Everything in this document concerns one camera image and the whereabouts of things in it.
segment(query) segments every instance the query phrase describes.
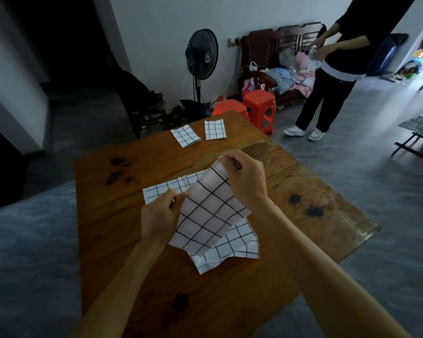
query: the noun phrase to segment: white shoe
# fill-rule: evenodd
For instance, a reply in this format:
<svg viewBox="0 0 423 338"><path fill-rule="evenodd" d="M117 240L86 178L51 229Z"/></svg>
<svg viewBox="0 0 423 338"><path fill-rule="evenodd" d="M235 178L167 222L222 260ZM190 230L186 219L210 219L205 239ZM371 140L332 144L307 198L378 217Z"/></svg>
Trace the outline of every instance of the white shoe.
<svg viewBox="0 0 423 338"><path fill-rule="evenodd" d="M294 127L284 129L284 133L288 136L304 136L304 130L296 125Z"/></svg>
<svg viewBox="0 0 423 338"><path fill-rule="evenodd" d="M314 131L313 131L313 133L312 134L310 134L310 136L309 136L309 140L310 141L318 141L319 139L321 139L322 137L323 137L323 135L324 134L326 134L326 132L325 131L321 131L321 130L319 130L319 129L315 129Z"/></svg>

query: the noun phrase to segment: floor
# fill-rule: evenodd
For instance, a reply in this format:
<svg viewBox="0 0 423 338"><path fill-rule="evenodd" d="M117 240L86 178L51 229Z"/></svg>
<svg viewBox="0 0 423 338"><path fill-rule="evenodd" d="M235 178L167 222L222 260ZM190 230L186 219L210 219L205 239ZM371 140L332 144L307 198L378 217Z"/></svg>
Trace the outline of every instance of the floor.
<svg viewBox="0 0 423 338"><path fill-rule="evenodd" d="M383 227L341 266L416 338L423 337L423 160L389 155L395 141L410 135L396 124L423 111L422 80L406 87L376 78L358 82L318 142L283 136L301 110L298 102L277 114L272 137ZM24 199L0 209L0 337L65 337L78 322L73 163L133 139L122 104L106 85L49 94L52 153L30 162ZM254 337L323 334L298 297Z"/></svg>

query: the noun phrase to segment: sofa backrest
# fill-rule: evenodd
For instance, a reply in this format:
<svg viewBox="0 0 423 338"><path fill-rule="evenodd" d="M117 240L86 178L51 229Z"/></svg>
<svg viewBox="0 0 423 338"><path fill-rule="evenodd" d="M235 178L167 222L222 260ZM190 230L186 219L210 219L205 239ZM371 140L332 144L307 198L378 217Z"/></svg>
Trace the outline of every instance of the sofa backrest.
<svg viewBox="0 0 423 338"><path fill-rule="evenodd" d="M266 30L252 31L241 38L241 67L244 81L249 76L248 67L254 61L259 69L273 68L276 64L276 52L279 48L290 47L294 53L298 53L308 44L314 41L318 33L326 31L326 26L321 22L312 22L303 26L284 26L276 31L272 28Z"/></svg>

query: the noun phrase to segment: wall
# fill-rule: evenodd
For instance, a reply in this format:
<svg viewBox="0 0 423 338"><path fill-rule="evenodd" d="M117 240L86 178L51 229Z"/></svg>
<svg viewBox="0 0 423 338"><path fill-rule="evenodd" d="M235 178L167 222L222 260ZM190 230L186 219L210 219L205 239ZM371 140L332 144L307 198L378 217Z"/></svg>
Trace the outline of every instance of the wall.
<svg viewBox="0 0 423 338"><path fill-rule="evenodd" d="M21 153L43 148L48 100L0 29L0 133Z"/></svg>
<svg viewBox="0 0 423 338"><path fill-rule="evenodd" d="M423 0L415 0L407 13L396 25L393 33L407 33L409 39L404 43L390 63L389 71L398 71L417 50L423 39Z"/></svg>
<svg viewBox="0 0 423 338"><path fill-rule="evenodd" d="M28 66L31 73L39 83L50 81L49 73L47 72L39 53L27 38L25 31L5 5L0 0L0 29L6 34L8 39L16 48L16 52L21 59Z"/></svg>
<svg viewBox="0 0 423 338"><path fill-rule="evenodd" d="M113 7L110 0L92 0L96 8L97 16L105 33L108 46L113 53L118 65L125 71L132 72L124 43L119 33L118 23L114 17Z"/></svg>
<svg viewBox="0 0 423 338"><path fill-rule="evenodd" d="M221 95L232 78L238 48L227 48L227 38L306 22L321 21L330 27L351 1L111 0L111 4L133 74L149 89L163 92L170 111L180 99L192 99L185 49L196 30L210 28L218 38L217 67L202 83L207 102ZM234 81L227 94L237 91Z"/></svg>

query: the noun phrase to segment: stool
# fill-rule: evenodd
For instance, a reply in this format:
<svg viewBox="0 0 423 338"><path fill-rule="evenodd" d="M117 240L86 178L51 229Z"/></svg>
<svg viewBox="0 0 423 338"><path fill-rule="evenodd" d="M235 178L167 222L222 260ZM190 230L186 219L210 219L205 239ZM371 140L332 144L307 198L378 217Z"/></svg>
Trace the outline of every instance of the stool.
<svg viewBox="0 0 423 338"><path fill-rule="evenodd" d="M246 94L243 98L243 104L251 108L251 122L262 133L271 135L274 133L274 118L276 116L276 98L273 94L264 90L254 90ZM271 116L266 115L266 111L271 109ZM269 122L263 127L263 120Z"/></svg>
<svg viewBox="0 0 423 338"><path fill-rule="evenodd" d="M248 109L236 100L222 101L215 105L213 115L220 115L226 111L236 110L241 116L249 121Z"/></svg>

